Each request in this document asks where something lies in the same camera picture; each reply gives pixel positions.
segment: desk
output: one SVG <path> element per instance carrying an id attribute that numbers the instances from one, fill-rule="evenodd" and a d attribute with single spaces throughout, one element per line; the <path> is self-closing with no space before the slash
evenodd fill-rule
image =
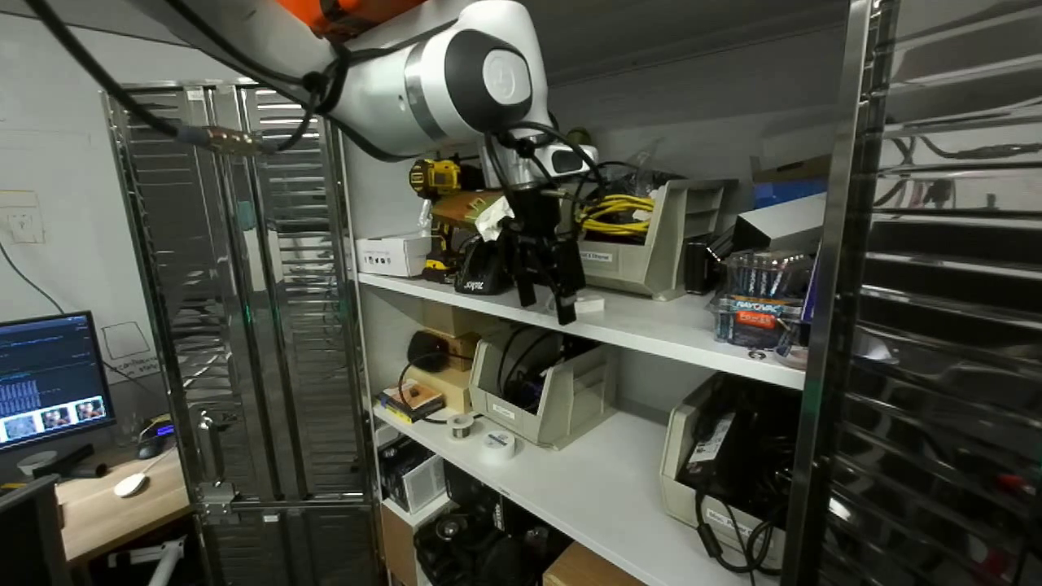
<path id="1" fill-rule="evenodd" d="M 148 484 L 134 498 L 117 498 L 110 490 L 129 473 L 146 469 Z M 153 459 L 128 459 L 110 466 L 99 479 L 71 479 L 56 484 L 61 508 L 66 561 L 80 567 L 99 553 L 117 552 L 175 519 L 185 519 L 190 493 L 183 459 L 175 451 Z"/>

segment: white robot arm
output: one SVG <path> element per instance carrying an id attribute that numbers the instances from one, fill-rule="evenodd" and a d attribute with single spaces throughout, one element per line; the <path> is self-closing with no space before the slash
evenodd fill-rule
<path id="1" fill-rule="evenodd" d="M 471 145 L 518 129 L 515 125 L 550 125 L 543 55 L 518 0 L 427 0 L 359 36 L 345 52 L 312 36 L 276 0 L 135 0 L 135 6 L 302 104 L 312 101 L 308 90 L 288 81 L 347 59 L 345 85 L 326 114 L 382 159 Z"/>

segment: monitor screen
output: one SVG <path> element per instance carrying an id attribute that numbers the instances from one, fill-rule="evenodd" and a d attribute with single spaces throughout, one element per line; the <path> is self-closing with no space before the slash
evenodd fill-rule
<path id="1" fill-rule="evenodd" d="M 90 313 L 0 321 L 0 453 L 110 421 Z"/>

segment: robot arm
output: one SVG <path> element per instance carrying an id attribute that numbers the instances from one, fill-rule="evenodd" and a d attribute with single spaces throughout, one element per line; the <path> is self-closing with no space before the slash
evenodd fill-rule
<path id="1" fill-rule="evenodd" d="M 543 55 L 518 0 L 430 0 L 359 36 L 345 52 L 312 36 L 276 0 L 135 0 L 135 6 L 302 104 L 312 104 L 312 96 L 288 81 L 347 59 L 345 85 L 326 114 L 378 159 L 423 158 L 508 134 L 515 125 L 550 125 Z"/>

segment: computer monitor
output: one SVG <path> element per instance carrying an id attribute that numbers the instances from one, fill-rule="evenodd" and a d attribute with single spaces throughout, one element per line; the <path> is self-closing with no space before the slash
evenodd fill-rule
<path id="1" fill-rule="evenodd" d="M 0 494 L 0 582 L 71 586 L 56 479 Z"/>
<path id="2" fill-rule="evenodd" d="M 115 407 L 90 313 L 0 321 L 0 453 L 22 451 L 22 463 L 44 469 L 61 453 L 41 444 L 107 425 Z"/>

